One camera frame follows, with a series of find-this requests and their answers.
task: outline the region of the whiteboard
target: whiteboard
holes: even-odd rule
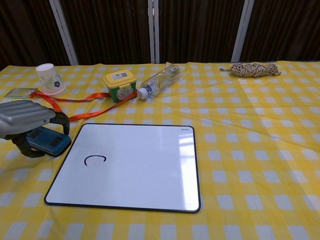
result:
[[[84,124],[44,201],[196,213],[201,204],[194,129]]]

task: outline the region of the paper cup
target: paper cup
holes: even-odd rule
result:
[[[66,91],[66,85],[52,63],[45,63],[35,68],[42,84],[42,92],[48,96],[59,96]]]

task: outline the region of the orange lanyard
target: orange lanyard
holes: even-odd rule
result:
[[[93,99],[100,99],[100,98],[110,97],[110,93],[108,93],[108,92],[97,92],[97,93],[93,93],[93,94],[87,96],[84,99],[76,100],[76,99],[65,99],[65,98],[51,97],[51,96],[45,95],[43,92],[37,90],[37,91],[33,92],[30,95],[30,98],[32,99],[35,96],[39,96],[39,97],[43,98],[44,100],[46,100],[49,104],[51,104],[52,108],[56,112],[62,112],[61,108],[56,103],[56,101],[58,101],[58,102],[88,102],[88,101],[93,100]],[[107,109],[103,109],[103,110],[95,111],[95,112],[89,112],[89,113],[82,113],[82,114],[74,115],[74,116],[69,117],[69,121],[72,123],[72,122],[76,122],[76,121],[81,120],[81,119],[88,119],[88,118],[91,118],[91,117],[98,116],[100,114],[108,112],[109,110],[111,110],[111,109],[113,109],[113,108],[115,108],[115,107],[117,107],[117,106],[119,106],[121,104],[124,104],[125,102],[129,101],[130,99],[135,98],[136,96],[137,96],[137,91],[131,93],[125,99],[117,102],[116,104],[112,105],[111,107],[109,107]]]

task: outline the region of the braided rope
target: braided rope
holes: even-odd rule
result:
[[[236,63],[233,64],[230,69],[223,69],[220,68],[220,71],[230,71],[233,75],[238,77],[261,77],[261,76],[279,76],[281,72],[278,71],[278,67],[273,64],[269,63],[267,65],[261,64],[242,64]]]

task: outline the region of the table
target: table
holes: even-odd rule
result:
[[[178,64],[183,74],[158,97],[133,99],[71,124],[192,125],[197,144],[201,210],[196,214],[47,206],[43,198],[66,152],[30,159],[0,139],[0,239],[315,240],[320,236],[320,62],[275,63],[280,76],[240,78],[229,63]],[[164,64],[58,66],[63,98],[107,91],[102,76],[129,69],[138,86]],[[0,72],[3,97],[39,87],[34,67]],[[41,98],[34,101],[50,107]],[[11,101],[1,98],[1,102]],[[59,102],[75,114],[111,99]],[[62,132],[60,125],[48,127]]]

